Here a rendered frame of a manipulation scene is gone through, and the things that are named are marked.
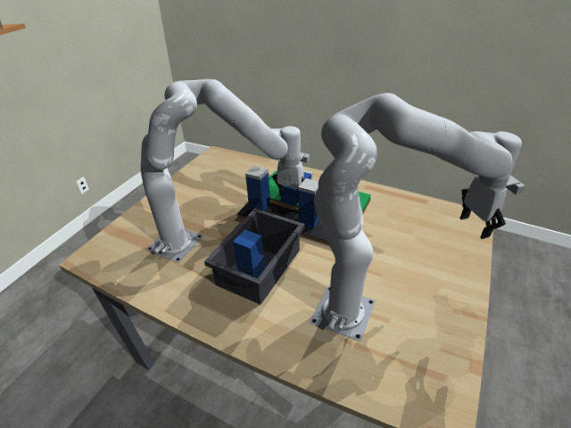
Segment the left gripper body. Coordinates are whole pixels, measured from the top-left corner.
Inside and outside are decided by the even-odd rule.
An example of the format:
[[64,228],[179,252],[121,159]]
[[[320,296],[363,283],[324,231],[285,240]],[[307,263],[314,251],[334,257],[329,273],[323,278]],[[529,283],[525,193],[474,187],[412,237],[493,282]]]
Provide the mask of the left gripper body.
[[282,164],[281,161],[278,162],[277,182],[280,185],[298,189],[298,187],[302,183],[302,177],[304,178],[301,161],[300,163],[294,166],[286,166]]

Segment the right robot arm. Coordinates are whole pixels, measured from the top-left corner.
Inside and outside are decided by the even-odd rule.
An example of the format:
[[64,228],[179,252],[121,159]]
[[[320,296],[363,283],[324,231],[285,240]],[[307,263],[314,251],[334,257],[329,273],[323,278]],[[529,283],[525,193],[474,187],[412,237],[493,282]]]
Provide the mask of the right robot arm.
[[358,184],[377,161],[377,146],[369,135],[375,130],[394,144],[432,154],[478,175],[487,186],[506,186],[514,194],[525,188],[510,175],[522,142],[509,132],[467,132],[389,93],[331,116],[321,137],[335,159],[320,176],[314,195],[322,232],[335,256],[329,302],[327,299],[323,306],[329,331],[334,326],[353,328],[364,317],[361,299],[373,249],[362,231]]

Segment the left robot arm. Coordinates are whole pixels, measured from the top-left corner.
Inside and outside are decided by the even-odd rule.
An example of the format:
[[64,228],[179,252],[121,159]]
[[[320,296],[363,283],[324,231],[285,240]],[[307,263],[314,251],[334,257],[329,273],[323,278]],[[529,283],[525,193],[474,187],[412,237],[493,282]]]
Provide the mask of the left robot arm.
[[141,150],[143,185],[160,236],[158,246],[153,250],[155,254],[159,251],[179,253],[191,243],[191,236],[183,226],[168,167],[174,159],[178,124],[195,112],[197,104],[206,104],[270,158],[280,159],[286,166],[310,160],[309,154],[301,152],[298,128],[270,129],[218,80],[177,81],[166,88],[164,96],[166,101],[152,113]]

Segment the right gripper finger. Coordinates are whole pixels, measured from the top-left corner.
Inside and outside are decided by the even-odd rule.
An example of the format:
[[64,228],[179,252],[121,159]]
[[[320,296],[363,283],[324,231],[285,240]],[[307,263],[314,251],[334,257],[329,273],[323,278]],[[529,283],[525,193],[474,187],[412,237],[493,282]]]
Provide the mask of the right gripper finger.
[[470,208],[468,208],[468,207],[465,205],[465,203],[464,203],[464,199],[465,199],[465,197],[466,197],[466,194],[467,194],[467,192],[468,192],[468,189],[462,189],[461,192],[462,192],[462,201],[463,201],[462,207],[463,207],[463,210],[462,210],[462,212],[461,212],[460,219],[466,219],[466,218],[469,218],[470,213],[471,213],[471,211],[472,211],[472,210],[471,210]]
[[[495,217],[497,218],[498,223],[496,223],[496,218],[495,218]],[[493,229],[499,228],[499,227],[504,226],[504,225],[506,224],[506,222],[505,222],[503,216],[501,215],[500,209],[497,209],[497,210],[495,211],[495,214],[494,214],[494,216],[491,218],[491,220],[492,220],[492,224],[490,223],[490,220],[489,220],[489,221],[485,221],[486,227],[484,228],[484,230],[483,230],[483,232],[482,232],[482,234],[481,234],[481,236],[480,236],[481,239],[490,237],[491,234],[492,234]]]

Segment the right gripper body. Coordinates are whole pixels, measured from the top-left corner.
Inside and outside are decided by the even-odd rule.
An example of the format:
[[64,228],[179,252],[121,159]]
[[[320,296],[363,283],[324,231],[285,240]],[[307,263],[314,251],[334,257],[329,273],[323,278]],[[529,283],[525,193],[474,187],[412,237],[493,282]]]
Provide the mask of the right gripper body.
[[505,201],[507,188],[493,188],[483,184],[478,175],[474,178],[464,203],[470,208],[480,219],[489,221],[494,216],[497,209],[502,209]]

